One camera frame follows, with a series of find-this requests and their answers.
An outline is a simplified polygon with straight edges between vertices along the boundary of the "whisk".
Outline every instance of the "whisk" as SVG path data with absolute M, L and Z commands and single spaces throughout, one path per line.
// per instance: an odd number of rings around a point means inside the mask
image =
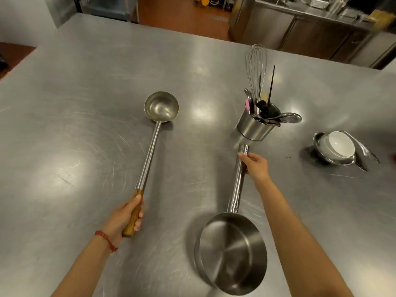
M 245 66 L 253 97 L 253 114 L 259 116 L 260 109 L 257 107 L 257 103 L 260 101 L 265 71 L 267 69 L 267 49 L 260 44 L 253 45 L 250 52 L 246 53 Z

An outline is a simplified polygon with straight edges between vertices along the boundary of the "red string bracelet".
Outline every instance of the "red string bracelet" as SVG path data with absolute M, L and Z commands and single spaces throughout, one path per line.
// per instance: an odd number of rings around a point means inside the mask
M 108 245 L 110 247 L 111 253 L 116 252 L 118 250 L 117 247 L 115 247 L 113 244 L 111 244 L 110 240 L 108 239 L 107 234 L 105 234 L 103 231 L 98 230 L 98 231 L 95 232 L 95 235 L 96 236 L 101 236 L 107 241 L 107 243 L 108 243 Z

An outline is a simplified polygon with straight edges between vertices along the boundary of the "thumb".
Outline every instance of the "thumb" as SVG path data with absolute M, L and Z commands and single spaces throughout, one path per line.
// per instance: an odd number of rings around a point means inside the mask
M 132 213 L 132 211 L 135 209 L 135 207 L 140 203 L 142 200 L 141 195 L 137 195 L 135 198 L 133 198 L 127 205 L 124 207 L 124 210 L 128 211 L 129 213 Z
M 241 152 L 238 152 L 238 156 L 239 156 L 240 160 L 242 160 L 243 163 L 244 163 L 247 167 L 249 167 L 249 165 L 250 165 L 250 163 L 252 162 L 252 160 L 251 160 L 247 155 L 245 155 L 245 154 L 243 154 L 243 153 L 241 153 Z

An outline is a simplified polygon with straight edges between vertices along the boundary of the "floor grate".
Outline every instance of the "floor grate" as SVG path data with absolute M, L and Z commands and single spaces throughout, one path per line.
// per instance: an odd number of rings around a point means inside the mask
M 212 15 L 212 19 L 215 19 L 215 20 L 221 21 L 221 22 L 228 22 L 228 18 L 225 18 L 220 15 Z

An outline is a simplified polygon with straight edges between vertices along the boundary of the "person's right arm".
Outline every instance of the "person's right arm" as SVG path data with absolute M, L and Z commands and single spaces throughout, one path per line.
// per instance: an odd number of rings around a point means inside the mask
M 353 297 L 319 243 L 271 181 L 267 160 L 239 153 L 263 201 L 279 260 L 293 297 Z

